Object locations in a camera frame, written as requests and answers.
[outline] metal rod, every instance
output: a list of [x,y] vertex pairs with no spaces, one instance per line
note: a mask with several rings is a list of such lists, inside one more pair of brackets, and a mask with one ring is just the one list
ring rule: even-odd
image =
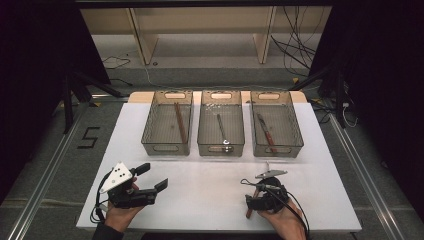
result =
[[[326,105],[332,106],[331,103],[328,102],[326,102]],[[333,115],[330,115],[330,118],[331,124],[348,155],[352,167],[355,170],[356,175],[358,176],[362,187],[368,196],[368,199],[374,207],[377,217],[380,219],[381,225],[386,231],[387,236],[391,240],[405,239],[399,224],[397,223],[392,211],[387,206],[386,201],[374,183],[374,180],[371,177],[371,174],[368,172],[367,167],[362,162],[362,159],[359,153],[356,151],[352,141],[350,140],[346,129],[341,129]]]
[[221,129],[221,133],[222,133],[222,138],[224,138],[223,143],[224,144],[230,144],[230,142],[228,141],[227,137],[225,136],[225,132],[224,132],[224,126],[222,125],[222,120],[221,120],[221,114],[217,114],[216,117],[218,118],[218,123],[219,123],[219,129]]
[[50,186],[50,183],[57,172],[57,169],[59,168],[63,157],[65,156],[65,153],[70,145],[70,142],[73,136],[75,135],[75,132],[79,126],[81,117],[87,108],[88,108],[88,103],[80,104],[80,106],[78,107],[78,112],[75,116],[76,118],[75,124],[72,125],[72,127],[70,128],[67,134],[63,135],[62,140],[60,141],[58,147],[56,148],[56,151],[53,154],[53,157],[51,158],[49,165],[44,171],[43,176],[38,182],[37,187],[34,189],[34,192],[29,198],[25,208],[22,210],[21,214],[18,217],[18,220],[15,222],[15,225],[13,226],[12,231],[10,232],[7,238],[8,240],[16,240],[16,239],[24,238],[26,232],[29,229],[29,226],[31,225],[32,220],[35,217],[35,214],[37,213],[40,203],[43,200],[44,195],[46,194]]

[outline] brown rod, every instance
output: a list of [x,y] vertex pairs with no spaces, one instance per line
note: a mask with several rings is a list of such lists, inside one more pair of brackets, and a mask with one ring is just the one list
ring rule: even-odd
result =
[[[259,191],[258,191],[258,189],[255,189],[255,193],[253,193],[253,197],[256,198],[258,196],[259,196]],[[252,216],[252,212],[253,212],[253,209],[250,209],[250,208],[247,209],[247,212],[246,212],[246,218],[247,219],[249,219],[250,216]]]
[[178,128],[180,129],[181,141],[183,143],[187,142],[187,137],[185,135],[183,117],[181,116],[180,104],[174,102],[175,113],[177,114]]

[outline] gray floor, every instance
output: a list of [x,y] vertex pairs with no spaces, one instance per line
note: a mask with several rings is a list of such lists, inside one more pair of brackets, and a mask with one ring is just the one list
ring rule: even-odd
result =
[[[286,35],[277,35],[279,40],[287,39]],[[266,64],[258,64],[253,41],[249,35],[182,35],[161,36],[155,50],[152,64],[144,68],[140,64],[132,37],[93,36],[103,59],[109,56],[128,58],[130,63],[116,69],[108,69],[111,79],[124,80],[132,86],[113,80],[112,86],[123,92],[156,90],[160,86],[190,88],[230,88],[256,89],[281,88],[287,89],[293,85],[293,77],[284,68],[293,67],[299,73],[307,74],[306,69],[284,58],[278,48],[271,44]],[[316,47],[319,36],[313,36],[309,43]],[[107,68],[115,68],[122,61],[109,59]],[[317,98],[316,81],[304,89],[308,98]],[[93,94],[103,92],[91,88]],[[69,146],[52,181],[43,196],[34,218],[29,219],[29,228],[24,239],[90,239],[92,233],[75,227],[82,206],[86,200],[91,183],[97,173],[98,166],[107,148],[115,122],[125,99],[116,100],[98,97],[90,106],[75,106],[77,115],[81,116],[75,132],[70,138]],[[316,111],[317,121],[327,120],[329,115]],[[347,118],[355,119],[351,113]],[[332,119],[320,124],[330,152],[333,156],[340,177],[348,196],[362,223],[363,230],[351,234],[314,232],[314,239],[393,239],[387,234],[384,224],[380,221],[369,195],[358,177],[345,146],[334,127]],[[96,137],[93,148],[81,149],[91,141],[83,140],[86,129],[90,137]],[[64,130],[64,110],[58,106],[52,115],[48,131],[43,136],[40,145],[34,152],[31,162],[28,162],[16,180],[11,192],[0,207],[0,239],[7,239],[20,213],[33,196],[34,189],[42,179],[45,170],[51,165],[51,159],[60,141],[66,136]],[[370,142],[369,136],[359,123],[356,127],[347,127],[346,133],[352,140],[360,160],[371,173],[372,181],[387,204],[390,213],[395,217],[404,239],[423,239],[424,225],[414,209],[398,187],[390,171],[381,164],[382,159]],[[327,217],[336,217],[331,206],[321,206],[329,209]],[[124,239],[139,239],[141,233],[129,232]]]

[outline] black stand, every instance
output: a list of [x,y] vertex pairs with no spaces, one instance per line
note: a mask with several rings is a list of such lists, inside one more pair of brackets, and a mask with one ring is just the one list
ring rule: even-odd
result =
[[64,134],[68,133],[74,122],[74,114],[72,111],[72,92],[80,102],[89,102],[92,98],[91,93],[88,91],[86,84],[92,84],[93,86],[103,90],[114,97],[122,98],[128,97],[128,94],[122,94],[115,89],[112,89],[97,80],[87,76],[86,74],[74,71],[65,76],[63,80],[63,103],[65,106],[65,131]]
[[365,3],[365,6],[358,10],[358,12],[353,16],[350,27],[343,35],[338,51],[334,54],[331,62],[322,70],[310,75],[304,81],[289,89],[291,91],[297,91],[317,79],[323,79],[323,82],[318,89],[318,94],[320,97],[330,97],[331,94],[335,92],[336,118],[340,123],[340,126],[343,128],[345,127],[343,118],[343,103],[347,99],[347,95],[344,90],[344,80],[347,75],[346,69],[348,69],[351,59],[353,59],[360,51],[360,46],[370,30],[369,23],[371,22],[372,13],[375,9],[373,6],[378,5],[378,3],[375,2],[378,1],[368,1],[368,3]]
[[84,18],[74,4],[43,4],[21,0],[17,9],[32,23],[29,31],[37,36],[32,44],[48,46],[46,57],[51,60],[50,74],[59,81],[62,79],[65,134],[73,124],[72,93],[80,102],[89,102],[92,95],[86,85],[93,85],[117,98],[128,96],[105,85],[110,83],[109,77]]

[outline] human hand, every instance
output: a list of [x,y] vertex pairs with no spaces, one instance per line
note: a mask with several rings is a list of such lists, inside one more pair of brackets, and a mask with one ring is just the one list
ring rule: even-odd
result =
[[[300,217],[302,211],[296,207],[291,199],[287,203]],[[271,223],[280,237],[285,240],[305,240],[305,230],[300,220],[287,208],[284,207],[278,213],[258,211],[259,215]]]
[[[134,190],[139,190],[138,186],[133,183],[132,185]],[[115,229],[118,232],[124,232],[131,221],[141,211],[145,206],[135,207],[135,208],[116,208],[111,202],[108,203],[108,211],[106,213],[105,225]]]

